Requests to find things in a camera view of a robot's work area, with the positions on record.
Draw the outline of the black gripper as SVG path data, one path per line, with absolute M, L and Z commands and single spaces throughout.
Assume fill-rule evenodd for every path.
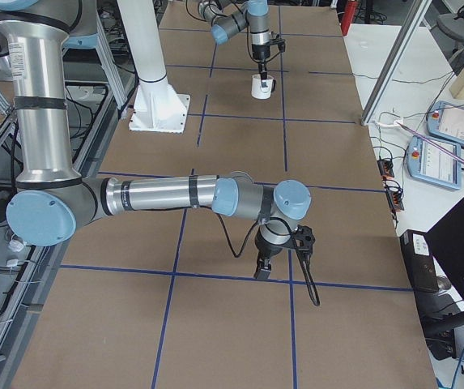
M 268 73 L 266 63 L 270 58 L 270 45 L 252 45 L 252 57 L 256 63 L 260 63 L 261 87 L 268 87 Z
M 258 230 L 255 235 L 255 246 L 258 249 L 257 267 L 254 272 L 254 279 L 268 280 L 271 274 L 271 258 L 276 256 L 282 250 L 290 250 L 291 242 L 287 241 L 283 244 L 274 244 L 267 241 Z

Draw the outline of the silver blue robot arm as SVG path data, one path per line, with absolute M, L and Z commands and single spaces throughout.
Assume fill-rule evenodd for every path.
M 223 14 L 232 1 L 199 1 L 198 13 L 211 25 L 211 35 L 217 45 L 230 41 L 239 32 L 249 29 L 252 58 L 258 65 L 261 88 L 271 87 L 268 81 L 267 61 L 270 57 L 271 31 L 267 1 L 247 1 L 238 11 Z
M 309 192 L 294 181 L 250 178 L 255 168 L 276 177 L 288 171 L 287 92 L 297 72 L 283 53 L 272 56 L 269 49 L 284 49 L 293 36 L 270 30 L 271 6 L 264 1 L 216 14 L 209 32 L 193 28 L 178 6 L 169 6 L 161 22 L 148 1 L 124 2 L 119 10 L 135 66 L 133 114 L 113 133 L 101 178 L 27 169 L 19 207 L 9 214 L 18 233 L 38 245 L 66 240 L 27 228 L 36 219 L 30 207 L 37 193 L 67 213 L 86 196 L 91 220 L 204 207 L 253 220 L 258 279 L 282 250 L 309 274 L 313 237 L 296 223 L 309 207 Z

